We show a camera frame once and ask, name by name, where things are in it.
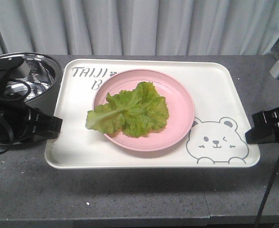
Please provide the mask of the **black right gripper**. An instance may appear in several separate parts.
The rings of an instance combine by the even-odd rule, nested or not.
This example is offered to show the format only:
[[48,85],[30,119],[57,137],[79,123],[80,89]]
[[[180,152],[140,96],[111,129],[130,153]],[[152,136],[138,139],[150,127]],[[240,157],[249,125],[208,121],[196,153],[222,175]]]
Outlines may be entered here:
[[252,115],[254,126],[245,133],[248,144],[279,143],[279,107]]

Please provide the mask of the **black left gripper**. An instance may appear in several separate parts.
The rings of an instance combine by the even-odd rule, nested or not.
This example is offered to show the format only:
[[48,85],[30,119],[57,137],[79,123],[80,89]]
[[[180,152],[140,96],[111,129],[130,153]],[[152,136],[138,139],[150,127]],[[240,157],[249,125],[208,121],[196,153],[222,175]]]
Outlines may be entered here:
[[28,106],[26,97],[0,97],[0,145],[32,142],[37,135],[45,139],[59,136],[63,120]]

